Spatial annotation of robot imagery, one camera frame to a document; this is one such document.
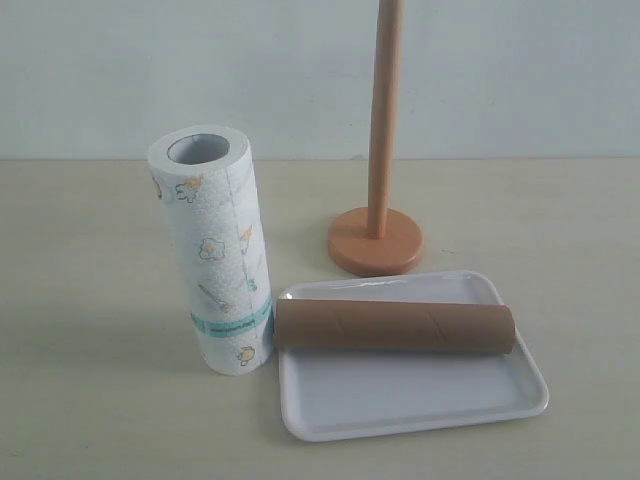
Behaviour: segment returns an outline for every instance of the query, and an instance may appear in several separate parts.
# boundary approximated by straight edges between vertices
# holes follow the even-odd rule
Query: wooden paper towel holder
[[[329,255],[362,277],[398,275],[420,261],[422,231],[388,208],[404,0],[380,0],[369,141],[369,202],[329,227]]]

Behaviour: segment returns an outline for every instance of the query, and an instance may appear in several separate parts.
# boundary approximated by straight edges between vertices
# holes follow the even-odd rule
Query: paper towel roll
[[[214,370],[246,373],[273,350],[272,297],[247,137],[198,125],[149,148],[166,206],[191,319]]]

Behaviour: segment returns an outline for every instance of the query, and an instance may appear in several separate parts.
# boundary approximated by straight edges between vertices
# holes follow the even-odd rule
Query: table surface
[[[366,163],[256,164],[274,293],[349,278],[332,218]],[[145,162],[0,163],[3,479],[631,479],[640,471],[640,162],[398,161],[418,272],[472,269],[549,385],[528,420],[322,444],[280,416],[277,356],[202,361]]]

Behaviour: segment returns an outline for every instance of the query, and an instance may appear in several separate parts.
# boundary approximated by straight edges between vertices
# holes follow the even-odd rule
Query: white tray
[[[493,284],[468,270],[301,284],[281,298],[502,304]],[[516,335],[513,352],[497,357],[285,349],[284,423],[320,442],[538,415],[549,391]]]

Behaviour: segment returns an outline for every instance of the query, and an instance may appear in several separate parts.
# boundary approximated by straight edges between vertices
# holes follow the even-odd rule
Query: cardboard tube
[[[278,300],[278,347],[429,350],[498,355],[515,344],[504,305]]]

